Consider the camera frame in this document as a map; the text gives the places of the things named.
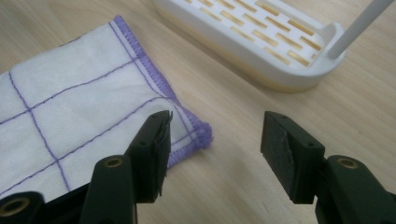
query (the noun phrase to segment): folded cloth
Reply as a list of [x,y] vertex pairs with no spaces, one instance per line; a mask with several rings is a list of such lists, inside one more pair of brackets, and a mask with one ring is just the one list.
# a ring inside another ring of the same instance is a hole
[[211,128],[181,105],[121,16],[0,76],[0,198],[51,201],[123,154],[146,118],[170,110],[168,167],[208,147]]

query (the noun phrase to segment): wooden table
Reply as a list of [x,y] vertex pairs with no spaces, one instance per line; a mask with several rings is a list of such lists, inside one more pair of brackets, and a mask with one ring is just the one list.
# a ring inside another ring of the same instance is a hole
[[[350,23],[370,0],[284,0],[323,22]],[[139,205],[140,223],[317,223],[314,205],[294,205],[260,153],[263,113],[290,116],[336,154],[364,162],[396,192],[396,5],[310,91],[255,84],[165,21],[149,0],[3,0],[0,73],[120,14],[180,101],[213,128],[211,148],[168,172],[163,196]]]

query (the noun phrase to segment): white plastic object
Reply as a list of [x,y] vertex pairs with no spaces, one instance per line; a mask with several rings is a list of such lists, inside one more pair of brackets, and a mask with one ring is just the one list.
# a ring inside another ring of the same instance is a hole
[[374,0],[344,32],[278,0],[153,0],[159,13],[261,84],[308,90],[394,0]]

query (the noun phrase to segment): purple cloth edge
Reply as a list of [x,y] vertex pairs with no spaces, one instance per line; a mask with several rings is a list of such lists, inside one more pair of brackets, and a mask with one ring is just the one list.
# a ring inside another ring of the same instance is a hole
[[168,168],[189,157],[195,151],[201,148],[209,147],[210,143],[213,140],[212,128],[210,127],[210,125],[208,123],[202,122],[193,113],[191,113],[190,110],[186,109],[184,106],[181,105],[168,81],[165,79],[163,74],[157,69],[147,53],[140,46],[139,42],[137,41],[136,37],[134,36],[133,32],[131,31],[123,17],[120,15],[116,16],[114,18],[114,22],[119,27],[125,39],[128,40],[131,48],[135,50],[136,55],[139,55],[140,62],[148,69],[148,74],[150,75],[154,83],[161,90],[161,92],[163,92],[163,94],[165,94],[175,104],[183,109],[194,129],[194,132],[198,136],[198,141],[196,143],[191,142],[180,150],[171,153],[171,155],[169,156]]

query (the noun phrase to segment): white handle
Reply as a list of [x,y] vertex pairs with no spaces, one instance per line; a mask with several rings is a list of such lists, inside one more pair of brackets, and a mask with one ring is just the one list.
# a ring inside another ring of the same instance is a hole
[[328,52],[329,57],[332,59],[338,58],[338,56],[340,56],[340,54],[342,54],[393,1],[394,0],[373,0],[330,48]]

